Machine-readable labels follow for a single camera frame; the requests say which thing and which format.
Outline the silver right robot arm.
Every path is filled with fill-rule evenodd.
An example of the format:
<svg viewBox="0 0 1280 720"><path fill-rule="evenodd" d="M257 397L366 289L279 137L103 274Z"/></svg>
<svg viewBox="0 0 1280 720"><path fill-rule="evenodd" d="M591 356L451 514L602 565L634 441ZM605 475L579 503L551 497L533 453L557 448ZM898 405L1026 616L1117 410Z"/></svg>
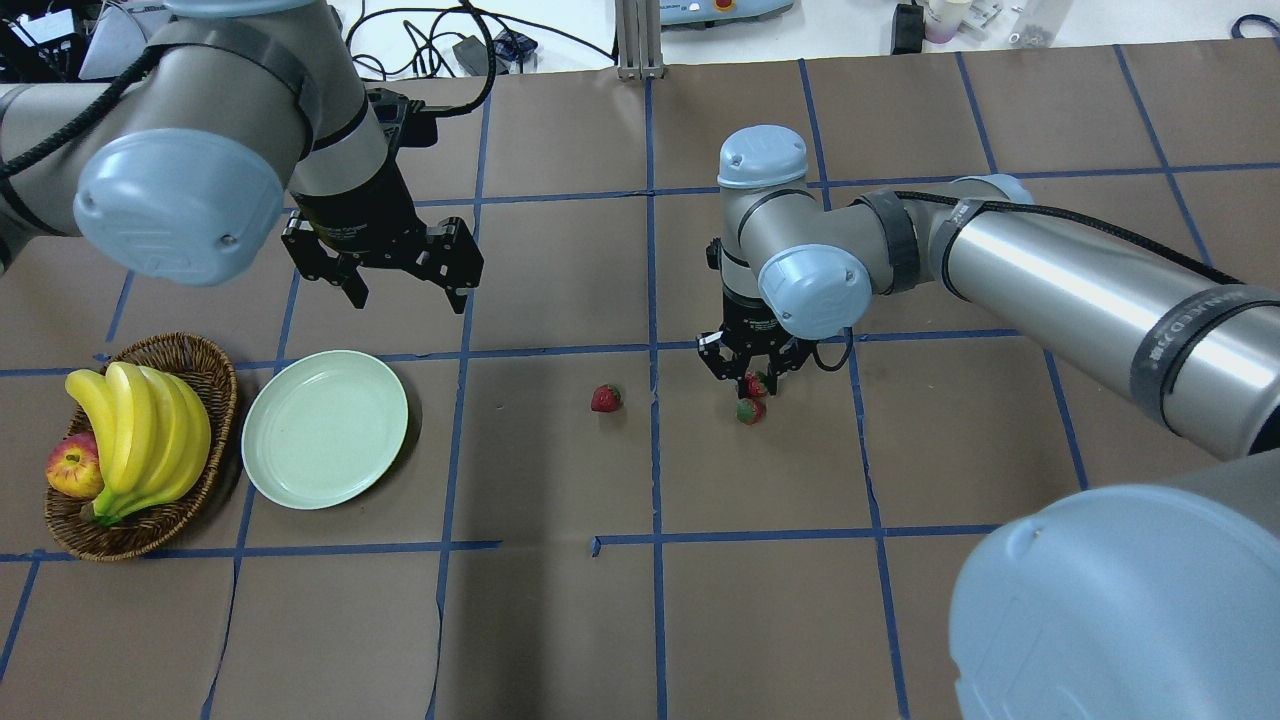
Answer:
<svg viewBox="0 0 1280 720"><path fill-rule="evenodd" d="M877 295L934 282L1219 460L1087 489L969 555L948 610L965 719L1277 716L1277 293L1129 231L1037 205L1005 174L890 188L827 211L806 143L721 146L723 286L705 365L797 370Z"/></svg>

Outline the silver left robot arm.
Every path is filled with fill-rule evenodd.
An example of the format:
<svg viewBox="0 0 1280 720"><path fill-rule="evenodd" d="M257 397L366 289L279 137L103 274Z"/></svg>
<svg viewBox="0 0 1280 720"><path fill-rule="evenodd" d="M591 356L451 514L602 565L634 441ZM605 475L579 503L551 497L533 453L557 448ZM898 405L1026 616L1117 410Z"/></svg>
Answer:
<svg viewBox="0 0 1280 720"><path fill-rule="evenodd" d="M397 163L471 111L370 88L323 1L169 1L108 83L3 86L3 270L31 241L81 237L146 277L242 275L280 220L307 281L362 307L364 268L466 309L484 259L458 217L429 225Z"/></svg>

